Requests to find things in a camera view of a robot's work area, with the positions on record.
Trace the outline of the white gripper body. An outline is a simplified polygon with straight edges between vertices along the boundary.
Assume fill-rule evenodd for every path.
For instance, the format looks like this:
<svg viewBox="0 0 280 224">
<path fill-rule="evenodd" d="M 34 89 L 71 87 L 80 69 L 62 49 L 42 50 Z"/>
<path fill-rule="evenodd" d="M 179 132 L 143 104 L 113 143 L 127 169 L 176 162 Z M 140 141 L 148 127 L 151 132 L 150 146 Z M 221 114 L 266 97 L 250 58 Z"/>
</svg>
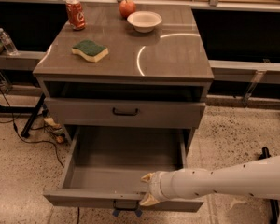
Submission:
<svg viewBox="0 0 280 224">
<path fill-rule="evenodd" d="M 158 202 L 165 201 L 166 198 L 161 191 L 161 177 L 164 175 L 163 171 L 155 172 L 151 175 L 148 182 L 149 194 Z"/>
</svg>

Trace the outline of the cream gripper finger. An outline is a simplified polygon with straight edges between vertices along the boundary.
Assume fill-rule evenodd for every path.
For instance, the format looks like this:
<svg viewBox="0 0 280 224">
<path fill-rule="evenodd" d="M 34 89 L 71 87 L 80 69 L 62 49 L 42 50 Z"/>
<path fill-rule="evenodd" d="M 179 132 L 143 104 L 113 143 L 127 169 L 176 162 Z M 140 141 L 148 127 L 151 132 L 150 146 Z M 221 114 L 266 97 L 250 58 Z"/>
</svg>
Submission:
<svg viewBox="0 0 280 224">
<path fill-rule="evenodd" d="M 141 181 L 145 182 L 145 183 L 148 183 L 152 179 L 153 176 L 154 176 L 153 173 L 148 173 L 148 174 L 141 177 Z"/>
<path fill-rule="evenodd" d="M 140 201 L 141 206 L 152 206 L 159 203 L 159 201 L 150 193 L 146 193 L 144 198 Z"/>
</svg>

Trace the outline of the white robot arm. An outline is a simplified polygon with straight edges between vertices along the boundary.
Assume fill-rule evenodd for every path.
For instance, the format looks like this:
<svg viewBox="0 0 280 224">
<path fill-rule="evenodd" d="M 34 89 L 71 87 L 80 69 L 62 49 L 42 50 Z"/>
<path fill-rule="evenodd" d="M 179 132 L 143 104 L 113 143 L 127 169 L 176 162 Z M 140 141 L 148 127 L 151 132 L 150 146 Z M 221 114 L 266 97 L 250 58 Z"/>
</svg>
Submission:
<svg viewBox="0 0 280 224">
<path fill-rule="evenodd" d="M 219 193 L 280 201 L 280 156 L 217 170 L 158 171 L 142 177 L 147 193 L 142 206 Z M 280 213 L 277 224 L 280 224 Z"/>
</svg>

